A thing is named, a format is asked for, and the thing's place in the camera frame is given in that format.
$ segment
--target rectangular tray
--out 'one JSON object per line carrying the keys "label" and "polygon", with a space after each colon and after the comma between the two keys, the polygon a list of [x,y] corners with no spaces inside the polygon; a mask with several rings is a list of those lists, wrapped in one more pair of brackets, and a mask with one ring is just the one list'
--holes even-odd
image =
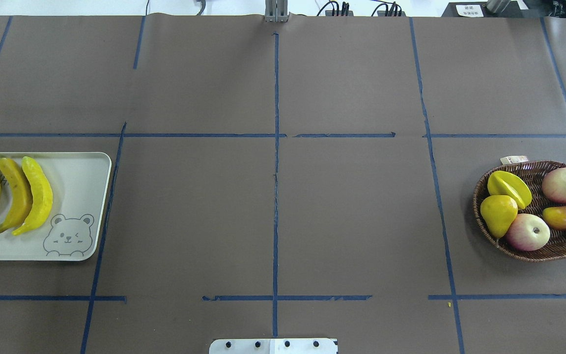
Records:
{"label": "rectangular tray", "polygon": [[[54,192],[54,206],[49,219],[38,229],[19,236],[12,235],[13,229],[0,234],[0,261],[86,260],[97,247],[111,174],[110,157],[103,152],[0,152],[0,157],[14,159],[20,165],[23,156],[32,157],[43,168]],[[10,187],[1,178],[0,223],[12,204]]]}

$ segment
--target cartoon bear face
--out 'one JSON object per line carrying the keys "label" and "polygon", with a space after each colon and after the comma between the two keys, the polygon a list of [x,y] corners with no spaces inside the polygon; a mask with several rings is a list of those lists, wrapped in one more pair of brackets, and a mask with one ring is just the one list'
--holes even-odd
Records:
{"label": "cartoon bear face", "polygon": [[43,241],[47,253],[57,252],[59,256],[70,256],[74,252],[85,255],[93,244],[90,227],[95,219],[85,214],[80,219],[67,219],[65,215],[52,217],[52,230]]}

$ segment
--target basket rim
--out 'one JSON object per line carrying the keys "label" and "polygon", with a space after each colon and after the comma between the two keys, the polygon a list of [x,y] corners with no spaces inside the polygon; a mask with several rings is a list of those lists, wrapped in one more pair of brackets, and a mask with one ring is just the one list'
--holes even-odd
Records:
{"label": "basket rim", "polygon": [[488,177],[490,177],[490,175],[493,172],[502,170],[503,168],[512,167],[512,166],[524,166],[526,164],[536,164],[536,163],[548,163],[548,164],[552,164],[553,166],[558,166],[557,168],[566,168],[566,163],[561,163],[560,161],[553,161],[553,160],[535,160],[535,161],[526,161],[526,162],[521,162],[521,163],[502,164],[500,166],[496,166],[494,168],[491,168],[490,170],[486,171],[480,177],[480,179],[476,183],[476,187],[473,191],[472,206],[473,206],[474,216],[476,218],[476,222],[478,223],[478,226],[480,227],[480,231],[483,233],[485,238],[490,242],[490,244],[492,244],[498,250],[502,251],[503,253],[505,253],[506,255],[508,255],[512,258],[515,258],[517,260],[522,260],[522,261],[525,261],[525,262],[532,262],[532,263],[548,262],[548,261],[553,261],[553,260],[563,260],[563,259],[566,259],[566,255],[550,256],[550,257],[546,257],[546,258],[528,258],[528,257],[525,257],[525,256],[517,255],[516,253],[513,253],[512,251],[509,251],[508,249],[505,249],[504,247],[499,246],[499,239],[490,235],[488,228],[483,223],[483,217],[480,215],[480,212],[479,212],[479,205],[478,205],[478,194],[479,193],[478,192],[481,190],[481,188],[485,188],[484,182],[488,179]]}

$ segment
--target metal bracket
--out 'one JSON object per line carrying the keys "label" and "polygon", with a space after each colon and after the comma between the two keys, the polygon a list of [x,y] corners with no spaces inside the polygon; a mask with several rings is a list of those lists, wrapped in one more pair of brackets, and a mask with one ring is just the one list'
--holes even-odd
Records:
{"label": "metal bracket", "polygon": [[332,338],[216,340],[209,354],[337,354]]}
{"label": "metal bracket", "polygon": [[265,22],[287,22],[287,0],[265,0]]}

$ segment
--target brown woven basket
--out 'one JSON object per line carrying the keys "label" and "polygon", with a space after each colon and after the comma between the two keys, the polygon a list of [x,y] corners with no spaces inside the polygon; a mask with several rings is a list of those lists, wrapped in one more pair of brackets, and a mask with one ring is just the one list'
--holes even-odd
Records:
{"label": "brown woven basket", "polygon": [[473,212],[481,231],[493,246],[510,257],[526,262],[545,262],[566,258],[566,231],[552,229],[550,240],[544,247],[536,251],[519,251],[512,248],[512,246],[506,242],[505,238],[497,239],[490,235],[486,228],[486,223],[479,212],[481,202],[490,195],[487,189],[488,177],[494,171],[501,170],[514,173],[521,177],[532,192],[532,203],[530,203],[525,210],[519,210],[519,213],[531,213],[543,217],[543,210],[545,208],[562,205],[551,202],[541,191],[541,184],[543,183],[545,175],[561,167],[566,167],[566,164],[556,161],[530,161],[526,163],[507,164],[493,168],[480,178],[473,193]]}

